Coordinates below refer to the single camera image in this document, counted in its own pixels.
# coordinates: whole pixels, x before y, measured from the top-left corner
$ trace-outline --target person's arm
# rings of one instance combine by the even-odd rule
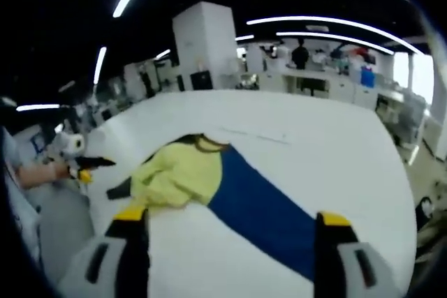
[[[53,162],[47,165],[37,163],[25,167],[17,142],[5,128],[3,129],[3,145],[5,161],[14,170],[17,181],[23,189],[70,177],[70,172],[64,162]]]
[[[69,178],[68,166],[64,162],[35,164],[30,167],[20,166],[15,171],[20,186],[30,189],[44,183],[51,183],[58,179]]]

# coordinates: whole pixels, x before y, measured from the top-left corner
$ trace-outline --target white cabinet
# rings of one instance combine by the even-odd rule
[[[329,99],[352,103],[354,99],[354,84],[346,78],[329,81]]]
[[[269,92],[286,92],[286,83],[280,73],[259,73],[259,89]]]
[[[363,85],[355,84],[354,90],[354,105],[375,110],[377,104],[377,97],[379,95],[377,89],[364,87]]]

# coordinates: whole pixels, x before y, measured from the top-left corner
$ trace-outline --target white pillar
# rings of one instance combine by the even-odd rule
[[[222,75],[231,74],[237,43],[231,8],[200,2],[173,19],[179,71],[186,90],[192,90],[190,74],[211,73],[213,87],[224,87]]]
[[[257,43],[247,46],[247,70],[249,73],[262,73],[264,71],[263,52]]]
[[[144,67],[146,70],[147,75],[149,76],[149,79],[151,80],[151,86],[157,92],[160,89],[159,86],[159,80],[156,76],[156,69],[154,61],[148,60],[144,63]]]
[[[414,71],[414,58],[413,54],[409,55],[408,59],[408,88],[413,91],[413,71]]]
[[[127,95],[134,103],[143,100],[146,96],[146,88],[141,81],[136,64],[127,64],[124,67],[124,80]]]

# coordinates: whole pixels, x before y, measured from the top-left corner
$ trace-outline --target blue container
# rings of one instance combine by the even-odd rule
[[[360,76],[361,85],[363,85],[364,87],[374,87],[375,79],[376,79],[376,76],[372,72],[372,70],[362,67],[361,76]]]

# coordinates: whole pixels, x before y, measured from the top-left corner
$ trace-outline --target white tablecloth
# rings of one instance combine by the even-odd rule
[[[347,217],[387,261],[406,292],[416,220],[406,172],[378,117],[351,104],[252,91],[161,94],[118,114],[89,136],[87,153],[117,161],[88,188],[95,231],[128,200],[105,192],[165,143],[187,133],[225,137],[312,216]],[[313,297],[313,285],[190,204],[151,220],[150,297]]]

